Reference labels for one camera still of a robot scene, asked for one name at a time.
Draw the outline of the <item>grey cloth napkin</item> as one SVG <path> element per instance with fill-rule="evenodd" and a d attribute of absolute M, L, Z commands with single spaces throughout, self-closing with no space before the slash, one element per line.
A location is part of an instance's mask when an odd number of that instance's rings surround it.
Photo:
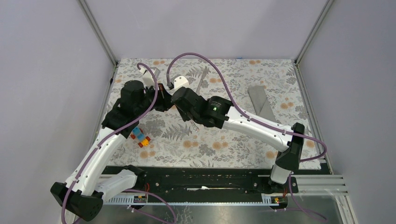
<path fill-rule="evenodd" d="M 256 115 L 264 119 L 277 122 L 267 98 L 264 86 L 251 86 L 247 90 Z"/>

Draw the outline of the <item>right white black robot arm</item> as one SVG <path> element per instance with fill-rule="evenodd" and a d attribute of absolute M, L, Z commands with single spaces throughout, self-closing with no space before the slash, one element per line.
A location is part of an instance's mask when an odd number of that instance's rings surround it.
<path fill-rule="evenodd" d="M 240 112 L 225 98 L 213 96 L 204 99 L 190 88 L 181 87 L 171 97 L 184 121 L 192 120 L 205 127 L 237 131 L 256 138 L 278 151 L 265 193 L 281 193 L 291 183 L 291 172 L 298 170 L 304 145 L 305 126 L 295 123 L 281 125 L 247 112 Z"/>

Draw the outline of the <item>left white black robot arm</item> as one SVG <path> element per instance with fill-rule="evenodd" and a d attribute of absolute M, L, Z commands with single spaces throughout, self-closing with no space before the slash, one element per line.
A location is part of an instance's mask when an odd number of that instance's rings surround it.
<path fill-rule="evenodd" d="M 62 207 L 62 223 L 66 222 L 67 210 L 85 221 L 91 221 L 100 212 L 104 202 L 117 194 L 127 189 L 134 192 L 149 189 L 145 172 L 133 165 L 125 166 L 102 183 L 99 177 L 116 149 L 126 142 L 133 129 L 139 125 L 139 120 L 156 106 L 169 105 L 170 97 L 162 83 L 144 86 L 141 81 L 133 80 L 124 84 L 120 97 L 105 116 L 87 155 L 65 182 L 55 182 L 50 189 Z"/>

